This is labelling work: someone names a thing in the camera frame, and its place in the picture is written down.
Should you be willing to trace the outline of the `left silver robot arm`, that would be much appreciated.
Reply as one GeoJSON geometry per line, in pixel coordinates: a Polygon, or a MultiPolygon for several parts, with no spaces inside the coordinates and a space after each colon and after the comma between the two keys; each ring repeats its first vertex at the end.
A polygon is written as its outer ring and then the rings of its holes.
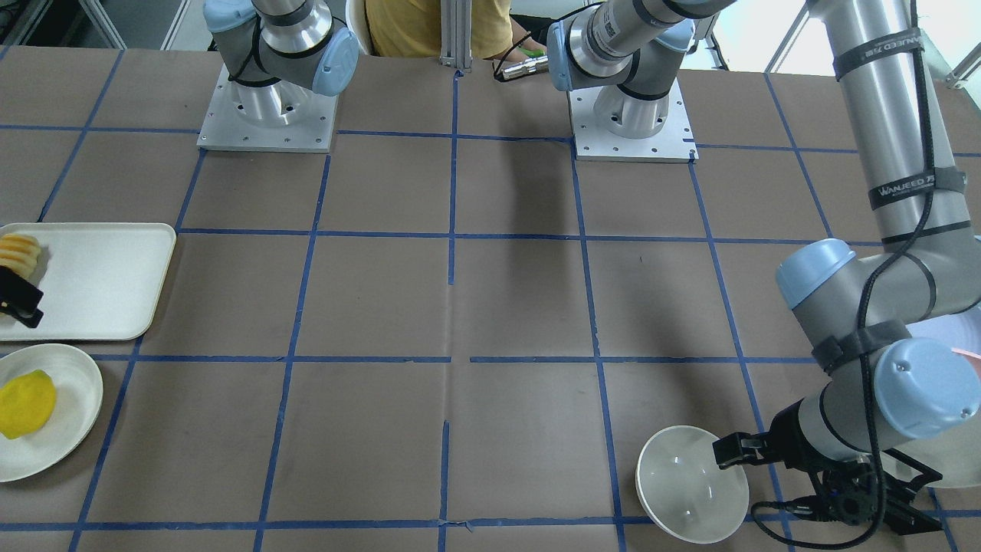
{"type": "Polygon", "coordinates": [[[645,513],[672,537],[724,541],[758,511],[813,523],[938,531],[914,507],[926,486],[967,486],[945,444],[979,416],[970,356],[910,325],[979,304],[979,237],[923,60],[914,1],[806,1],[823,22],[883,252],[859,258],[837,238],[776,270],[788,310],[829,381],[768,430],[717,437],[655,433],[635,467],[645,513]]]}

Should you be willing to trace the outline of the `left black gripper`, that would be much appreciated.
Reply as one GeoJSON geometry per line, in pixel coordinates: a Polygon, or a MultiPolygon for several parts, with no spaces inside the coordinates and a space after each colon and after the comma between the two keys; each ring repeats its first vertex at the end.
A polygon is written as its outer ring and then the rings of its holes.
{"type": "Polygon", "coordinates": [[[895,449],[892,429],[879,415],[878,404],[861,399],[852,419],[852,440],[834,426],[824,399],[801,399],[772,420],[770,430],[756,435],[738,431],[714,443],[716,465],[781,464],[809,476],[812,493],[789,501],[760,501],[747,508],[753,523],[765,530],[760,511],[785,511],[812,523],[865,525],[880,530],[882,517],[872,518],[885,505],[886,475],[879,455],[895,449]]]}

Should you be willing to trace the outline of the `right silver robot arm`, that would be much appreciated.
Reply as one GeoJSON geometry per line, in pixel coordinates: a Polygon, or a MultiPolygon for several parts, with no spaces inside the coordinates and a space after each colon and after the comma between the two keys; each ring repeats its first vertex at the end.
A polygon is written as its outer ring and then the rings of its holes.
{"type": "Polygon", "coordinates": [[[2,62],[2,227],[162,223],[185,320],[267,325],[299,291],[326,153],[299,127],[353,76],[354,34],[323,1],[214,1],[221,52],[17,47],[2,62]]]}

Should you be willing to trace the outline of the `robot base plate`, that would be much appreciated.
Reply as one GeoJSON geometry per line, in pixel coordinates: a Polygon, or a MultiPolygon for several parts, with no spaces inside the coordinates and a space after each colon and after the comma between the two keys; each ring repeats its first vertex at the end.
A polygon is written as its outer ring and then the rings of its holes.
{"type": "Polygon", "coordinates": [[[221,67],[197,146],[241,153],[329,153],[337,98],[280,81],[246,87],[221,67]]]}
{"type": "Polygon", "coordinates": [[[655,100],[619,87],[568,92],[576,156],[598,162],[687,163],[700,158],[680,84],[655,100]]]}

